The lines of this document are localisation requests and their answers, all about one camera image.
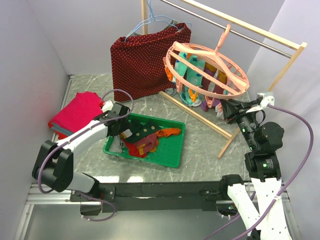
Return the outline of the maroon yellow striped sock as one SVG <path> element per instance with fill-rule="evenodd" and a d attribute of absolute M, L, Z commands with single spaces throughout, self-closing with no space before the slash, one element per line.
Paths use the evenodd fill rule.
<path fill-rule="evenodd" d="M 134 143 L 134 145 L 139 149 L 142 148 L 145 153 L 155 152 L 159 145 L 158 136 L 156 133 L 152 133 L 141 140 Z"/>

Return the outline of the pink round clip hanger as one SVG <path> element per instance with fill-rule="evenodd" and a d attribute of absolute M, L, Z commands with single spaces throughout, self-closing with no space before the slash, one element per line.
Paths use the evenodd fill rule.
<path fill-rule="evenodd" d="M 230 30 L 227 25 L 215 49 L 177 41 L 168 49 L 163 58 L 165 73 L 186 106 L 207 111 L 220 100 L 243 95 L 250 87 L 244 71 L 219 52 Z"/>

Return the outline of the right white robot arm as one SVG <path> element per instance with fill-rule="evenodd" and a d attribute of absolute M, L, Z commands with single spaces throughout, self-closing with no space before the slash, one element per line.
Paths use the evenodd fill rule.
<path fill-rule="evenodd" d="M 221 100 L 223 118 L 236 123 L 250 149 L 244 162 L 253 184 L 258 206 L 255 207 L 236 175 L 221 179 L 219 193 L 232 200 L 245 225 L 248 240 L 290 240 L 285 211 L 279 190 L 282 174 L 276 151 L 283 146 L 284 129 L 277 123 L 257 122 L 257 112 L 266 107 L 263 98 L 251 102 Z"/>

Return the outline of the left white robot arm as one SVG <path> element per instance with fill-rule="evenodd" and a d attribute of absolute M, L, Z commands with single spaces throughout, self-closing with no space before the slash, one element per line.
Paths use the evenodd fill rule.
<path fill-rule="evenodd" d="M 41 191 L 46 194 L 65 190 L 82 192 L 88 201 L 101 198 L 100 182 L 86 173 L 76 172 L 75 158 L 94 143 L 128 130 L 130 113 L 129 107 L 116 102 L 110 110 L 94 117 L 76 133 L 56 142 L 45 141 L 31 173 L 39 185 L 44 184 L 50 188 Z"/>

